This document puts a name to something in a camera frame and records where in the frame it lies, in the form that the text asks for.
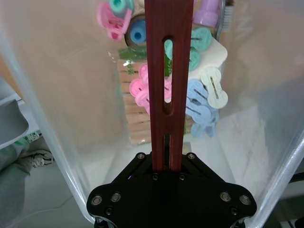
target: clear plastic bin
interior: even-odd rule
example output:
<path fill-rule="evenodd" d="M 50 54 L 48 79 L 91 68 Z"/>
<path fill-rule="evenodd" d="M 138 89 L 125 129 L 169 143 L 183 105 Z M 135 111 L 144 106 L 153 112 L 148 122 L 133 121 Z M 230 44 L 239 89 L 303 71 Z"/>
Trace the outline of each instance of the clear plastic bin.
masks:
<path fill-rule="evenodd" d="M 137 152 L 129 143 L 117 70 L 117 42 L 95 19 L 96 0 L 0 0 L 1 51 L 32 108 L 83 215 L 86 199 Z M 246 187 L 261 227 L 303 153 L 304 5 L 237 0 L 222 79 L 229 96 L 214 138 L 184 137 L 227 182 Z"/>

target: screw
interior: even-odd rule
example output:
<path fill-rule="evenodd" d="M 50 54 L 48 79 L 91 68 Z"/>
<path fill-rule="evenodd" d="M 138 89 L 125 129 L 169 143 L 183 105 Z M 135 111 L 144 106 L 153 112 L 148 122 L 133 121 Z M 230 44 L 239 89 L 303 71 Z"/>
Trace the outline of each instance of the screw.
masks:
<path fill-rule="evenodd" d="M 111 215 L 113 213 L 113 209 L 111 207 L 108 207 L 106 210 L 105 210 L 105 213 L 106 215 Z"/>
<path fill-rule="evenodd" d="M 152 180 L 154 180 L 154 181 L 156 180 L 156 181 L 157 181 L 157 180 L 158 180 L 158 175 L 157 175 L 157 174 L 154 174 L 154 175 L 152 176 Z"/>
<path fill-rule="evenodd" d="M 143 159 L 143 158 L 144 158 L 144 154 L 143 154 L 143 153 L 138 154 L 138 155 L 137 155 L 137 158 L 138 158 L 138 159 Z"/>
<path fill-rule="evenodd" d="M 184 174 L 181 174 L 180 175 L 180 180 L 184 181 L 186 179 L 185 175 Z"/>
<path fill-rule="evenodd" d="M 221 192 L 219 197 L 225 202 L 229 202 L 231 200 L 231 197 L 227 192 Z"/>
<path fill-rule="evenodd" d="M 245 205 L 250 205 L 250 204 L 251 204 L 251 201 L 250 201 L 250 199 L 249 199 L 248 196 L 241 195 L 241 196 L 239 197 L 239 200 L 240 200 L 243 204 L 245 204 Z"/>
<path fill-rule="evenodd" d="M 112 195 L 112 197 L 111 197 L 111 201 L 112 202 L 118 202 L 120 199 L 121 199 L 121 195 L 119 194 L 119 193 L 114 193 L 113 195 Z"/>
<path fill-rule="evenodd" d="M 238 209 L 235 208 L 235 207 L 232 207 L 232 208 L 230 209 L 230 212 L 231 212 L 231 214 L 233 214 L 233 215 L 238 215 Z"/>
<path fill-rule="evenodd" d="M 191 154 L 188 155 L 188 158 L 189 159 L 195 159 L 195 156 L 194 156 L 194 154 L 191 153 Z"/>
<path fill-rule="evenodd" d="M 92 198 L 91 204 L 94 205 L 94 206 L 96 206 L 96 205 L 100 204 L 101 201 L 103 201 L 103 198 L 101 198 L 101 196 L 98 196 L 98 195 L 97 195 L 97 196 L 94 196 L 94 197 Z"/>

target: pink clothespin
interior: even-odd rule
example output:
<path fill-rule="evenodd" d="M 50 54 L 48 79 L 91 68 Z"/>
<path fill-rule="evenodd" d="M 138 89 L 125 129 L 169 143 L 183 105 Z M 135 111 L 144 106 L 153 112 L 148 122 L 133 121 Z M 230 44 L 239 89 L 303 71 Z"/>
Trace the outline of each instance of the pink clothespin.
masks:
<path fill-rule="evenodd" d="M 97 9 L 98 24 L 107 29 L 109 38 L 113 40 L 122 40 L 127 32 L 131 16 L 132 11 L 130 9 L 127 9 L 124 18 L 115 16 L 108 2 L 100 3 Z"/>
<path fill-rule="evenodd" d="M 144 64 L 139 70 L 139 78 L 134 79 L 130 83 L 130 93 L 135 97 L 135 102 L 138 106 L 144 107 L 148 114 L 150 114 L 150 100 L 149 100 L 149 81 L 148 81 L 148 65 Z M 164 81 L 164 99 L 171 99 L 171 80 Z"/>

